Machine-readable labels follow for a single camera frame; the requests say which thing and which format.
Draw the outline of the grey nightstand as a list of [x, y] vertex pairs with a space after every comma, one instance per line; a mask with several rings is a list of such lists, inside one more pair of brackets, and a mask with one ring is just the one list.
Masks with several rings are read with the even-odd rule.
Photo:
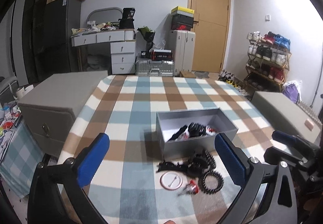
[[18, 102], [22, 116], [41, 150], [58, 158], [68, 133], [107, 71], [58, 73]]
[[284, 94], [257, 91], [251, 102], [275, 130], [320, 144], [321, 127], [318, 122]]

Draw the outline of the grey left nightstand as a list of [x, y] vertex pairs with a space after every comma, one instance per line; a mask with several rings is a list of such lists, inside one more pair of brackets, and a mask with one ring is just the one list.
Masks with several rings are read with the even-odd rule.
[[107, 71], [58, 73], [18, 102], [22, 116], [41, 150], [58, 158], [68, 133]]

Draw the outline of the black red box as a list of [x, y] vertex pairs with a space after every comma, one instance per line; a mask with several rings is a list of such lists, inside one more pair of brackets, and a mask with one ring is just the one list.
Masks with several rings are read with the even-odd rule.
[[149, 52], [149, 56], [153, 61], [161, 61], [161, 60], [172, 60], [173, 53], [171, 50], [166, 49], [153, 49]]

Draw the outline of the white cup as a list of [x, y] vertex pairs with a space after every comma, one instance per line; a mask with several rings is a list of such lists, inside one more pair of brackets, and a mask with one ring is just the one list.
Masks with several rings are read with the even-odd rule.
[[28, 86], [18, 87], [16, 91], [16, 97], [18, 100], [21, 100], [27, 93], [29, 93], [34, 88], [33, 84]]

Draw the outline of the red portrait badge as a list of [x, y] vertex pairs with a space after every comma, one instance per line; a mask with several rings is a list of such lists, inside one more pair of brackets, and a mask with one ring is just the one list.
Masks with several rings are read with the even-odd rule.
[[198, 185], [194, 180], [190, 180], [188, 184], [185, 185], [184, 189], [180, 191], [178, 196], [182, 195], [195, 195], [199, 193]]

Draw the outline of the shoe rack with shoes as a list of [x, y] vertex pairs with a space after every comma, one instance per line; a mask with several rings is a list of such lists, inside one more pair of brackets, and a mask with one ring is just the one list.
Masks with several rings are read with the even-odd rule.
[[291, 41], [280, 34], [247, 34], [249, 47], [245, 84], [257, 91], [282, 92], [290, 71]]

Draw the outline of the white red-rimmed pin badge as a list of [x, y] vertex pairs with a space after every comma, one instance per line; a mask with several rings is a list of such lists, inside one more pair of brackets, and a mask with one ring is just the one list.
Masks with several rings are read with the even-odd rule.
[[165, 172], [160, 177], [160, 184], [164, 189], [174, 191], [182, 186], [183, 179], [182, 176], [176, 172]]

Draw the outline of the grey storage box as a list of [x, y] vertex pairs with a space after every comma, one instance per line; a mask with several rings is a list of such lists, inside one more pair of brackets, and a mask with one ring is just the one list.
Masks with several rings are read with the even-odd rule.
[[[186, 130], [190, 138], [175, 141]], [[161, 157], [168, 161], [189, 157], [202, 148], [213, 152], [217, 134], [224, 133], [233, 140], [238, 128], [220, 108], [216, 107], [158, 112], [156, 132]]]

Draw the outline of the grey right nightstand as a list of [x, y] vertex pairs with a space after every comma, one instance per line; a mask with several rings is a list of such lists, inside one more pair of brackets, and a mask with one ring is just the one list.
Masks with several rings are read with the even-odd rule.
[[251, 102], [275, 130], [320, 144], [321, 127], [318, 122], [284, 94], [257, 91]]

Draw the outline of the flower bouquet black wrap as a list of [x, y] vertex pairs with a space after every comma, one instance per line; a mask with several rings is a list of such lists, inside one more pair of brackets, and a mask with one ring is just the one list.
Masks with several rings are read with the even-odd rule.
[[140, 52], [140, 57], [143, 59], [149, 59], [150, 58], [150, 50], [154, 46], [153, 40], [154, 40], [154, 36], [155, 36], [155, 31], [150, 29], [148, 26], [140, 27], [137, 30], [142, 35], [143, 39], [146, 41], [145, 50]]

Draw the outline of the black refrigerator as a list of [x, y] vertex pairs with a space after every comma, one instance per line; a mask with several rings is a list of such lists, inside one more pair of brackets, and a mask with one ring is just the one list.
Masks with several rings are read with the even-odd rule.
[[56, 73], [78, 71], [72, 29], [80, 27], [79, 0], [25, 0], [22, 16], [22, 51], [29, 83]]

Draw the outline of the grey arched mirror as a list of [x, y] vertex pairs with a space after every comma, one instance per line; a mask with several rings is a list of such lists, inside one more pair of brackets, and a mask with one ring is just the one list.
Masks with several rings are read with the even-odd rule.
[[114, 24], [119, 22], [119, 19], [122, 18], [122, 14], [123, 10], [117, 7], [97, 9], [88, 15], [86, 22], [94, 21], [95, 24], [110, 22]]

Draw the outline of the white desk with drawers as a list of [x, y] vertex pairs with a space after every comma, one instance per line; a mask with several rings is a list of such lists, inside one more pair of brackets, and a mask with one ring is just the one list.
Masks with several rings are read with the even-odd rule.
[[85, 71], [82, 49], [88, 49], [91, 45], [103, 45], [111, 55], [112, 74], [135, 73], [136, 33], [134, 29], [83, 32], [72, 36], [71, 43], [77, 50], [80, 71]]

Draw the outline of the wooden door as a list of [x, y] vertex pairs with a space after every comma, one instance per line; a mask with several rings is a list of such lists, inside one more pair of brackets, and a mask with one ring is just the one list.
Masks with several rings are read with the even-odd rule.
[[231, 0], [188, 0], [193, 9], [193, 71], [220, 72], [227, 48]]

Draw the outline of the small brown cardboard box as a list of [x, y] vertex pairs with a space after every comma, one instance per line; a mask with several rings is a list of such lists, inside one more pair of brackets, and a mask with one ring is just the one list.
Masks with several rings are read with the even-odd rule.
[[196, 78], [196, 75], [190, 71], [180, 71], [179, 76], [183, 78]]

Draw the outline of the white upright suitcase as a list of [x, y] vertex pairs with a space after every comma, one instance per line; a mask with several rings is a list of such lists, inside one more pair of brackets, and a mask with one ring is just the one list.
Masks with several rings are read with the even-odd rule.
[[166, 48], [173, 53], [174, 74], [180, 71], [192, 71], [195, 47], [195, 33], [192, 31], [171, 30], [166, 42]]

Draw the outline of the silver flat suitcase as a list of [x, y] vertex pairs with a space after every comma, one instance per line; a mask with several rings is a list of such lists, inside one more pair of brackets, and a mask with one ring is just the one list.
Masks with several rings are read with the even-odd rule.
[[172, 60], [152, 61], [150, 59], [137, 59], [135, 74], [137, 76], [163, 76], [173, 77], [175, 65]]

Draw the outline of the purple bag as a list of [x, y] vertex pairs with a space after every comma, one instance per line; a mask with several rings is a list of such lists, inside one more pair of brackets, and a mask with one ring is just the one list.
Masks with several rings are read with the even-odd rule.
[[282, 93], [293, 103], [297, 104], [301, 100], [301, 81], [292, 80], [282, 86]]

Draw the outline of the black box on desk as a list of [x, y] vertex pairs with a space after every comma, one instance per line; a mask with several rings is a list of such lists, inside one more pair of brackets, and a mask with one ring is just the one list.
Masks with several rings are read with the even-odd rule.
[[123, 8], [122, 18], [119, 19], [120, 29], [134, 29], [135, 8]]

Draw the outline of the stacked shoe boxes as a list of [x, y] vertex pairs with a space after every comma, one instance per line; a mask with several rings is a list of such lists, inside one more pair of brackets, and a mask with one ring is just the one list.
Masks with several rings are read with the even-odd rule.
[[177, 6], [171, 10], [171, 29], [190, 31], [194, 24], [194, 10]]

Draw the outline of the plaid cloth on floor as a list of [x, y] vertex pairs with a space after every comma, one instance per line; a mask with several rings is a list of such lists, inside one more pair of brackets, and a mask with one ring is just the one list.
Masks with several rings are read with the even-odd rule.
[[1, 163], [1, 177], [19, 198], [29, 194], [35, 168], [43, 155], [27, 125], [21, 122]]

